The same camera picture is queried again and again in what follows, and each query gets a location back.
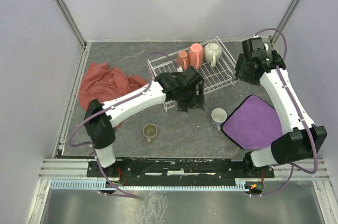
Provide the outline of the small pink printed mug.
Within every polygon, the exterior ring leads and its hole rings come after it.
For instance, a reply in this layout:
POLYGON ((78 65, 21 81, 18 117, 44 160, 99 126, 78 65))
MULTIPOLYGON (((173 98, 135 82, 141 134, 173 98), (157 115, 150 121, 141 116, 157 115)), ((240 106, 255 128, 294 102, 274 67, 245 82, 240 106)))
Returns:
POLYGON ((177 64, 182 69, 182 71, 185 71, 189 66, 189 56, 186 51, 180 51, 177 54, 177 64))

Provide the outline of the large pink mug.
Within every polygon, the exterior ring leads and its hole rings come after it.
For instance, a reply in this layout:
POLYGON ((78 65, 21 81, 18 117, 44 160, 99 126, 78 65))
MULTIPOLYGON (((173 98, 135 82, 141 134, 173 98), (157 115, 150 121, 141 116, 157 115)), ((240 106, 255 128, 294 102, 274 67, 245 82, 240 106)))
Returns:
POLYGON ((189 48, 188 56, 189 64, 198 70, 201 63, 203 62, 204 56, 204 49, 202 45, 199 43, 192 44, 189 48))

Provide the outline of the cream speckled mug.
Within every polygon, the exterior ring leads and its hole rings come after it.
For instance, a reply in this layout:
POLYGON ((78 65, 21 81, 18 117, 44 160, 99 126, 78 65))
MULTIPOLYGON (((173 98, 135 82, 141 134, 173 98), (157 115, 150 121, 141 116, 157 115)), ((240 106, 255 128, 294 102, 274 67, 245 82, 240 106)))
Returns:
POLYGON ((216 66, 216 62, 221 58, 221 55, 222 49, 220 45, 215 42, 208 43, 204 47, 204 59, 212 68, 216 66))

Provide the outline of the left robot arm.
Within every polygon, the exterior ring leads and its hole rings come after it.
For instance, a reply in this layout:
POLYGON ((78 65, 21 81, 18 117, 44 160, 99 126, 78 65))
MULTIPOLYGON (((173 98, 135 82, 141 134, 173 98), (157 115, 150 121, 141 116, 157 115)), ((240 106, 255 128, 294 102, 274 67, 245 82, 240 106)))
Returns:
POLYGON ((100 103, 93 100, 84 117, 84 126, 93 143, 93 153, 101 167, 115 164, 114 128, 130 116, 168 101, 176 102, 178 111, 204 109, 204 79, 189 66, 182 72, 165 72, 145 86, 120 98, 100 103))

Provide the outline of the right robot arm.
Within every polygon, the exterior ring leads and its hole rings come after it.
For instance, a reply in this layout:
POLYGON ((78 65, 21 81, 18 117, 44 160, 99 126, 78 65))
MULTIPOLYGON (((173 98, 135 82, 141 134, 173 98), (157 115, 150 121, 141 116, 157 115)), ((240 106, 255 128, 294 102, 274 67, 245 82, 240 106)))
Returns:
POLYGON ((261 37, 242 42, 235 67, 235 78, 263 86, 280 120, 282 136, 270 146, 246 154, 254 167, 295 165, 312 158, 316 173, 317 153, 327 137, 324 126, 317 126, 299 101, 290 82, 286 65, 277 51, 268 52, 261 37))

